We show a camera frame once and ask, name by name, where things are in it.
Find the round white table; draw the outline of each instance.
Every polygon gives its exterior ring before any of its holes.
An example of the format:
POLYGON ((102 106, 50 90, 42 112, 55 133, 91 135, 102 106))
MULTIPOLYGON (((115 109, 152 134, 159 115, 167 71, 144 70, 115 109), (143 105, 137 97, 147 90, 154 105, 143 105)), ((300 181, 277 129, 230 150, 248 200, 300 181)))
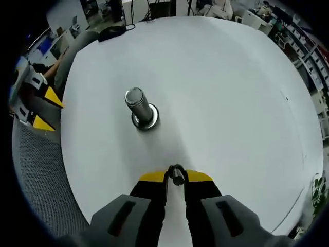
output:
MULTIPOLYGON (((302 78, 272 40, 238 23, 171 17, 95 41, 75 57, 64 104, 63 160, 88 222, 142 174, 180 163, 211 176, 268 231, 287 234, 322 171, 302 78), (132 87, 159 109, 158 128, 132 124, 124 102, 132 87)), ((159 246, 191 243, 183 187, 170 184, 159 246)))

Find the person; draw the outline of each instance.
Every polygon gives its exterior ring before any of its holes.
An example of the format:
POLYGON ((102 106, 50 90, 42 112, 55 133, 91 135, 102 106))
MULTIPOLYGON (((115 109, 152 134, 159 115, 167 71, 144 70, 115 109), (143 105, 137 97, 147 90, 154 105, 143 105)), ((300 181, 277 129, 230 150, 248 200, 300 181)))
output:
POLYGON ((65 49, 65 51, 59 56, 57 61, 52 66, 46 66, 41 63, 32 64, 35 72, 43 74, 43 76, 45 77, 45 79, 48 82, 48 85, 50 85, 50 86, 54 86, 54 80, 55 80, 55 75, 56 75, 57 69, 60 66, 60 63, 61 63, 66 51, 67 51, 67 49, 65 49))
POLYGON ((263 5, 257 9, 256 14, 262 17, 271 16, 272 10, 268 1, 263 1, 263 5))
POLYGON ((233 17, 233 9, 230 0, 212 0, 212 5, 205 4, 199 12, 202 16, 217 17, 230 20, 233 17))

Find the small metal part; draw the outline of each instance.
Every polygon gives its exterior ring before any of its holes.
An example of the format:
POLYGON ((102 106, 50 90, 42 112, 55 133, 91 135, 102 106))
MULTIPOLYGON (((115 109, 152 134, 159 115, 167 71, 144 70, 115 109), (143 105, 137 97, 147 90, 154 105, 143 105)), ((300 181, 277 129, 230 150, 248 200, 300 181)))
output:
POLYGON ((138 87, 134 87, 126 92, 125 102, 132 113, 133 124, 140 130, 153 128, 159 120, 159 111, 148 103, 144 92, 138 87))
POLYGON ((184 176, 181 173, 180 168, 182 168, 181 165, 175 164, 171 165, 168 169, 169 177, 172 178, 174 184, 177 186, 182 185, 185 182, 184 176))

